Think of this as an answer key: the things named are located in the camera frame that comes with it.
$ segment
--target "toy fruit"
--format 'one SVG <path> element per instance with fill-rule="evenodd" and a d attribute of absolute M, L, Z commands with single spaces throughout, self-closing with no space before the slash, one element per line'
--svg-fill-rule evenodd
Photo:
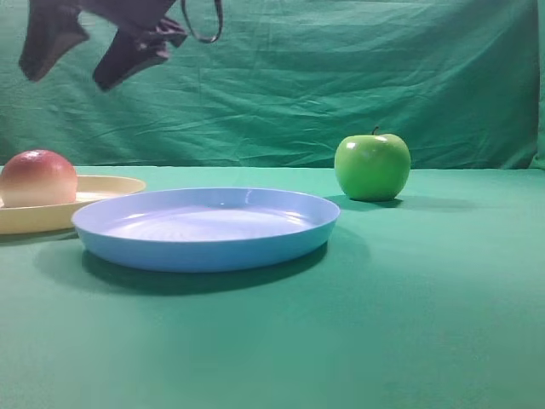
<path fill-rule="evenodd" d="M 339 144 L 335 173 L 353 200 L 388 201 L 403 190 L 410 172 L 410 152 L 397 135 L 352 135 Z"/>
<path fill-rule="evenodd" d="M 77 173 L 58 153 L 32 150 L 12 157 L 0 174 L 4 207 L 62 205 L 76 200 Z"/>

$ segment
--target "green tablecloth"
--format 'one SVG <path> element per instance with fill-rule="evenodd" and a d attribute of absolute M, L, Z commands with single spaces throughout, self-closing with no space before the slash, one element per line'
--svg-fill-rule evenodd
<path fill-rule="evenodd" d="M 417 170 L 400 201 L 332 170 L 80 168 L 149 190 L 277 187 L 343 212 L 326 250 L 184 276 L 71 232 L 0 237 L 2 409 L 543 409 L 545 173 Z"/>

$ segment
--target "yellow plate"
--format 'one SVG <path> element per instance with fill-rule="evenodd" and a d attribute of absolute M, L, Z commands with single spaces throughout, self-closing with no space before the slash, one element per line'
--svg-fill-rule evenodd
<path fill-rule="evenodd" d="M 146 188 L 139 179 L 121 176 L 80 175 L 74 203 L 36 207 L 3 207 L 0 199 L 0 234 L 42 233 L 73 228 L 76 210 L 99 200 L 138 193 Z"/>

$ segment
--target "green backdrop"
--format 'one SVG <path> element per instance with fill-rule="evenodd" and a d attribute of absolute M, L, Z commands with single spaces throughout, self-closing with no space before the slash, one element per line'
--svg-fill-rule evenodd
<path fill-rule="evenodd" d="M 415 168 L 545 165 L 538 6 L 225 0 L 220 42 L 190 38 L 102 94 L 91 75 L 114 27 L 85 14 L 91 40 L 32 84 L 17 66 L 27 1 L 0 0 L 0 162 L 42 147 L 76 164 L 326 167 L 344 136 L 378 124 Z M 189 7 L 211 34 L 212 0 Z"/>

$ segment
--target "plastic plate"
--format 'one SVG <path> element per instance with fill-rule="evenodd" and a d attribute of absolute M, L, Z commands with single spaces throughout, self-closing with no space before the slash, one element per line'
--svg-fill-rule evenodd
<path fill-rule="evenodd" d="M 305 193 L 244 187 L 137 193 L 78 210 L 87 250 L 131 268 L 218 273 L 303 256 L 328 241 L 341 211 Z"/>
<path fill-rule="evenodd" d="M 121 176 L 80 175 L 74 203 L 4 208 L 0 199 L 0 234 L 43 233 L 73 228 L 73 214 L 98 200 L 110 199 L 146 188 L 145 182 Z"/>

